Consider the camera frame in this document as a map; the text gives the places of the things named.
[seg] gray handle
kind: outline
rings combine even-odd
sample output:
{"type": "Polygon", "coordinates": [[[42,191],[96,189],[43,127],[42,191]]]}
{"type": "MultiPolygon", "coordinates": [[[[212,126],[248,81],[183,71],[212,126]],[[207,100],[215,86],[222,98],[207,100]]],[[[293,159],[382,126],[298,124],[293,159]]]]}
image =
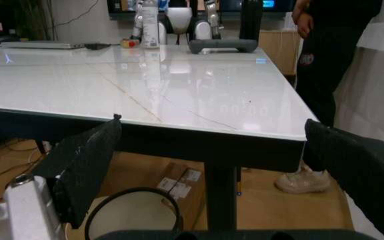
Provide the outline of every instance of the gray handle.
{"type": "Polygon", "coordinates": [[[252,53],[257,46],[258,42],[252,39],[209,39],[189,42],[189,49],[193,54],[198,54],[203,49],[237,49],[241,53],[252,53]]]}

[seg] bottle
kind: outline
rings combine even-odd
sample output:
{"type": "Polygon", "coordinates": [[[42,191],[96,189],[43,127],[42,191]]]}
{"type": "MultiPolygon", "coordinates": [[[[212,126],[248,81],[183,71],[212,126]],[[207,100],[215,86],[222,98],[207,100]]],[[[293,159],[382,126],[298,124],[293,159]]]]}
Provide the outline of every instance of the bottle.
{"type": "Polygon", "coordinates": [[[158,0],[144,0],[142,14],[142,46],[145,48],[159,48],[160,41],[158,34],[158,0]]]}

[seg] black mouse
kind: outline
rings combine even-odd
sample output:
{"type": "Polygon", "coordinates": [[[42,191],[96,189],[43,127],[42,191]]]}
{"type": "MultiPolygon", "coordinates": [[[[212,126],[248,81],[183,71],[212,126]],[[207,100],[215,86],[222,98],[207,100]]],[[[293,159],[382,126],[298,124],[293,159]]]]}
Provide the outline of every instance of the black mouse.
{"type": "Polygon", "coordinates": [[[20,37],[15,35],[0,36],[0,44],[3,42],[20,42],[20,37]]]}

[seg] power cord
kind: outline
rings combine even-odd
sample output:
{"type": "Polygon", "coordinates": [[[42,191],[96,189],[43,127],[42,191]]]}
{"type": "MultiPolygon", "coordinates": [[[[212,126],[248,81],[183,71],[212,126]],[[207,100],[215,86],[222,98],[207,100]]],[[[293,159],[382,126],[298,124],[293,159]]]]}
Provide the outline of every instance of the power cord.
{"type": "Polygon", "coordinates": [[[38,147],[35,146],[35,147],[30,147],[30,148],[24,148],[24,149],[16,149],[16,148],[12,148],[11,146],[14,146],[14,145],[17,145],[19,143],[22,143],[22,142],[26,142],[27,140],[23,140],[23,141],[19,141],[17,140],[17,142],[15,143],[12,143],[12,144],[7,144],[7,142],[4,142],[4,145],[7,149],[13,151],[13,152],[26,152],[26,151],[30,151],[30,150],[35,150],[37,149],[38,147]]]}
{"type": "Polygon", "coordinates": [[[18,169],[18,168],[21,168],[21,167],[24,167],[24,166],[27,166],[29,165],[29,167],[23,171],[21,174],[24,174],[25,172],[29,171],[33,166],[36,165],[36,163],[38,163],[41,159],[42,159],[42,156],[38,157],[37,160],[35,161],[32,161],[32,157],[34,156],[35,153],[38,153],[39,151],[37,149],[35,149],[34,151],[32,151],[30,154],[29,154],[29,157],[27,158],[27,163],[22,163],[22,164],[19,164],[19,165],[15,165],[15,166],[12,166],[12,167],[9,167],[8,169],[5,169],[3,171],[0,171],[0,175],[2,174],[5,174],[5,173],[8,173],[10,172],[11,170],[14,170],[14,169],[18,169]]]}
{"type": "Polygon", "coordinates": [[[53,28],[55,28],[55,27],[59,27],[59,26],[63,26],[63,25],[67,25],[67,24],[70,24],[70,23],[73,22],[73,21],[76,21],[76,20],[80,19],[80,18],[83,17],[84,15],[88,14],[88,13],[91,11],[91,9],[93,9],[93,8],[97,5],[97,3],[99,3],[99,1],[100,1],[100,0],[96,0],[96,1],[95,1],[95,2],[88,8],[87,11],[81,13],[81,14],[78,15],[77,17],[72,18],[72,19],[70,19],[69,21],[65,21],[65,22],[62,22],[62,23],[58,23],[58,24],[54,25],[53,28]]]}

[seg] hand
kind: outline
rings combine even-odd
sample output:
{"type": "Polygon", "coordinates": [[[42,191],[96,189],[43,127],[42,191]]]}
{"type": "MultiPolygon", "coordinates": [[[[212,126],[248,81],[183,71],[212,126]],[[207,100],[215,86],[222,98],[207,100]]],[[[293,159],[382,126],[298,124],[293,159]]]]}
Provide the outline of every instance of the hand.
{"type": "Polygon", "coordinates": [[[314,18],[306,12],[303,12],[297,19],[297,31],[299,35],[305,39],[313,29],[314,18]]]}
{"type": "Polygon", "coordinates": [[[299,17],[302,15],[309,2],[310,0],[297,0],[293,9],[293,14],[291,15],[295,24],[298,24],[299,17]]]}

